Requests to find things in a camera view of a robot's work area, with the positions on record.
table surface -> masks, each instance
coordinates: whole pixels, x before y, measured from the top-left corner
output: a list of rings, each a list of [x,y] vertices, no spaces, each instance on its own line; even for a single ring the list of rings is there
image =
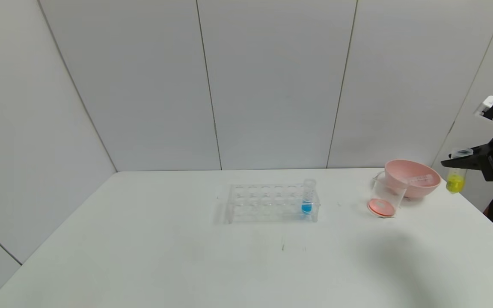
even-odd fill
[[[493,307],[493,224],[444,183],[395,218],[380,168],[121,172],[0,290],[0,307]],[[229,184],[317,180],[317,223],[223,224]]]

test tube with yellow liquid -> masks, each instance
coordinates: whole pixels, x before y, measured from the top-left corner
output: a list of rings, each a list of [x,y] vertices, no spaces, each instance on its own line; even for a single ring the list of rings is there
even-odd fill
[[[454,149],[451,153],[451,158],[460,158],[473,154],[471,148]],[[446,178],[446,189],[451,193],[459,193],[465,185],[465,175],[467,169],[450,168],[448,177]]]

yellow liquid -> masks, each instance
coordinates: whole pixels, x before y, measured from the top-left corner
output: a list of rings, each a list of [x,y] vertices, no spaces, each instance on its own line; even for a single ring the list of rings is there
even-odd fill
[[[450,177],[448,177],[448,181],[446,182],[446,189],[448,189],[448,191],[450,191],[451,193],[459,193],[463,190],[464,185],[464,177],[457,174],[452,174],[450,175]]]

pink bowl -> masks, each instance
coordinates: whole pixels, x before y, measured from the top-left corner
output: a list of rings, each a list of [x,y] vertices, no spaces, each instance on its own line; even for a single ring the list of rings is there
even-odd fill
[[[429,195],[440,184],[440,175],[432,168],[412,160],[390,160],[385,164],[386,180],[392,184],[401,185],[401,180],[420,177],[430,174],[433,177],[431,185],[409,184],[404,196],[409,198],[421,198]]]

test tube with blue liquid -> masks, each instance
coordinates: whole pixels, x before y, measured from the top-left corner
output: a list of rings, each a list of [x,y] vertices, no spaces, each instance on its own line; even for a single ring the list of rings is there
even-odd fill
[[[303,197],[302,197],[302,212],[309,214],[313,208],[315,200],[315,184],[314,179],[305,179],[303,181]]]

